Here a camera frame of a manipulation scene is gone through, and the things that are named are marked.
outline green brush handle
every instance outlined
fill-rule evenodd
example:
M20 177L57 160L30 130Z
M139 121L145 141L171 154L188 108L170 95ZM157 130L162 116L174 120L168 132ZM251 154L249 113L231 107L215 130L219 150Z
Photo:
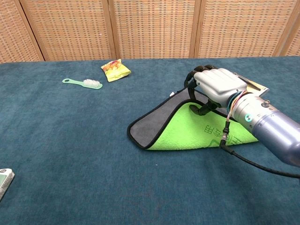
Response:
M73 83L73 84L78 84L78 85L81 85L81 86L84 87L82 81L75 81L75 80L72 80L72 79L70 79L70 78L63 79L62 82L63 82L63 83Z

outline wall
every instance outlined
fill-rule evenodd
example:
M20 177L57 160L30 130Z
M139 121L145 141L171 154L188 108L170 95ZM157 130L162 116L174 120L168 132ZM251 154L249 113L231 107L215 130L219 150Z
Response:
M300 0L0 3L0 62L300 55Z

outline colorful wires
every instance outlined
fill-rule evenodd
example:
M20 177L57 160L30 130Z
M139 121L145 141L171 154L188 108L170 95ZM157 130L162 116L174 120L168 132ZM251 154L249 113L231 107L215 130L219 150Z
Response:
M230 110L229 110L229 113L228 113L227 118L226 118L226 120L227 120L228 122L229 122L229 118L230 118L230 116L231 116L231 113L232 113L232 111L233 111L234 106L237 104L237 102L240 100L240 98L241 98L245 93L247 93L246 90L242 91L237 97L235 97L235 99L234 99L233 102L231 103Z

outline white bristles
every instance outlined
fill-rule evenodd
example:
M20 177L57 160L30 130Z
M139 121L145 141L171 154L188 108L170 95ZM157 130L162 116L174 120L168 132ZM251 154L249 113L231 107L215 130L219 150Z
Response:
M99 81L91 80L91 79L86 79L83 81L83 84L92 88L97 88L100 86Z

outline wire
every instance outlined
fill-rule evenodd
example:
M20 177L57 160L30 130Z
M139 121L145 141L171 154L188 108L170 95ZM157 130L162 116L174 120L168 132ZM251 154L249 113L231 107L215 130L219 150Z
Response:
M227 113L229 113L230 111L230 107L231 106L231 102L240 94L240 92L236 93L234 96L232 96L232 98L229 100L228 102L228 106L227 106Z
M255 162L250 161L249 159L244 158L243 156L237 154L234 150L232 150L230 147L228 147L226 145L226 139L227 139L227 135L229 134L229 125L230 122L226 121L225 123L225 127L223 129L223 137L220 141L220 148L223 149L224 151L226 151L227 153L234 155L235 157L239 158L240 160L255 166L258 169L264 170L266 172L272 173L272 174L276 174L276 175L280 175L280 176L284 176L284 177L290 177L290 178L298 178L300 179L300 174L294 174L294 173L288 173L288 172L282 172L282 171L278 171L278 170L273 170L270 168L267 168L265 166L259 165Z
M246 90L242 91L237 97L235 97L235 99L233 100L233 102L231 103L231 106L230 106L230 111L226 117L226 120L229 121L229 118L231 117L231 113L233 111L233 108L235 107L235 105L237 104L237 102L240 100L240 98L245 94L247 93Z

